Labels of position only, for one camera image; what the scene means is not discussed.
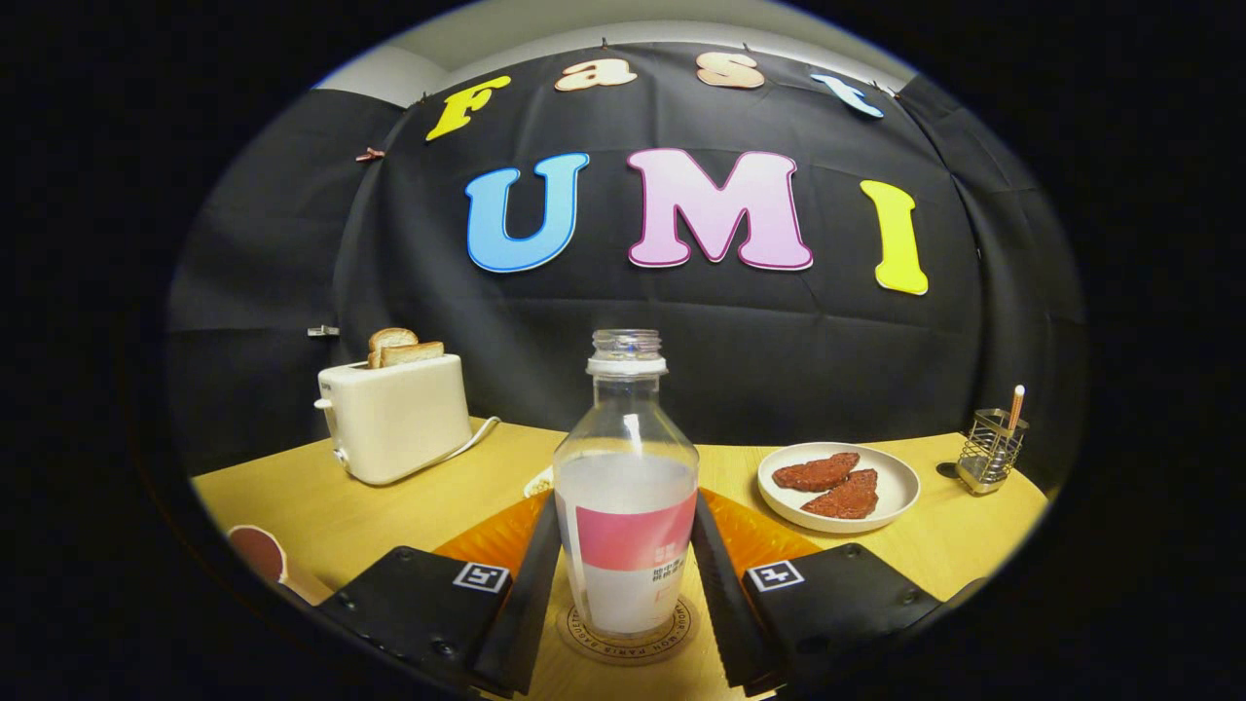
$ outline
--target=blue letter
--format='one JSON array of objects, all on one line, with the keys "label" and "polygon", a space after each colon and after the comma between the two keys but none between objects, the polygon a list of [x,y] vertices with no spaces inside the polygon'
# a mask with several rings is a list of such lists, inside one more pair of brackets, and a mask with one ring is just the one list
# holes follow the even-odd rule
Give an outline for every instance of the blue letter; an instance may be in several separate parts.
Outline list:
[{"label": "blue letter", "polygon": [[516,168],[485,173],[467,183],[467,254],[495,273],[516,273],[548,263],[571,243],[576,230],[576,173],[588,164],[588,153],[563,153],[533,168],[546,178],[545,222],[527,238],[506,233],[506,195],[520,179]]},{"label": "blue letter", "polygon": [[873,105],[867,105],[865,100],[861,100],[865,97],[865,92],[861,92],[842,80],[829,75],[811,75],[809,77],[816,80],[817,82],[825,82],[826,87],[830,87],[831,92],[834,92],[840,100],[844,100],[847,106],[865,112],[871,117],[882,117],[882,110],[875,107]]}]

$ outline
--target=coaster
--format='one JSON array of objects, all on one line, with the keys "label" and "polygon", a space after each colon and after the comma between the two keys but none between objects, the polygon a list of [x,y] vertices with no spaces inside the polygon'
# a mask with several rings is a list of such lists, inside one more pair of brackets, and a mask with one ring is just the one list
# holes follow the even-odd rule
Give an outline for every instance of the coaster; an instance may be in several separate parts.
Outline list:
[{"label": "coaster", "polygon": [[689,647],[697,633],[697,609],[680,596],[667,625],[644,637],[598,635],[588,630],[574,604],[559,613],[557,626],[563,642],[581,655],[607,665],[638,667],[669,660]]}]

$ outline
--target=metal pencil holder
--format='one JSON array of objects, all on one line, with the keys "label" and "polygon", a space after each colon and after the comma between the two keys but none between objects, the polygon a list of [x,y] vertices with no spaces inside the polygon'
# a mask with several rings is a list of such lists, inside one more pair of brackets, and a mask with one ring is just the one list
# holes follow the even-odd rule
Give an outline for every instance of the metal pencil holder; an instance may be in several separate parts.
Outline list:
[{"label": "metal pencil holder", "polygon": [[1008,412],[978,410],[973,413],[969,440],[956,462],[956,474],[973,494],[989,494],[1003,484],[1020,453],[1020,442],[1029,425],[1017,421],[1008,431]]}]

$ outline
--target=yellow letter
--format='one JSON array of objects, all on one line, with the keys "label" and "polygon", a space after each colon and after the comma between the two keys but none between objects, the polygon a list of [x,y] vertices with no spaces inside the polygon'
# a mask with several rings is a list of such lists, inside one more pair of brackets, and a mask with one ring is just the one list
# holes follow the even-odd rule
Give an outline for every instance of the yellow letter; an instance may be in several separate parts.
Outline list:
[{"label": "yellow letter", "polygon": [[873,199],[882,234],[882,261],[873,269],[878,284],[910,294],[926,294],[930,281],[917,260],[913,218],[908,212],[917,204],[907,192],[876,179],[861,181],[861,189]]},{"label": "yellow letter", "polygon": [[705,85],[720,87],[761,87],[766,76],[753,70],[756,61],[744,54],[719,54],[711,51],[697,56],[697,77]]},{"label": "yellow letter", "polygon": [[635,80],[635,73],[623,59],[584,61],[562,71],[562,75],[567,77],[553,83],[553,88],[563,92],[583,90],[594,85],[623,85]]},{"label": "yellow letter", "polygon": [[510,83],[511,76],[503,75],[446,97],[446,110],[441,112],[441,120],[424,139],[432,141],[444,133],[466,125],[471,121],[471,117],[467,116],[467,110],[480,110],[488,102],[488,97],[493,93],[492,88],[506,87]]}]

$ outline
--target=steak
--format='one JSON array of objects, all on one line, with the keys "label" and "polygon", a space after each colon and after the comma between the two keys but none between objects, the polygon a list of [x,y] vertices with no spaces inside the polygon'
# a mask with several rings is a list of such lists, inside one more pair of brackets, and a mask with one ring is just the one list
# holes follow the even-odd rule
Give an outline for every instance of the steak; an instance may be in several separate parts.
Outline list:
[{"label": "steak", "polygon": [[858,462],[861,462],[860,453],[836,453],[821,461],[780,468],[773,477],[775,484],[787,489],[826,492],[842,483]]},{"label": "steak", "polygon": [[800,509],[832,519],[863,519],[878,504],[878,473],[857,471],[849,479]]}]

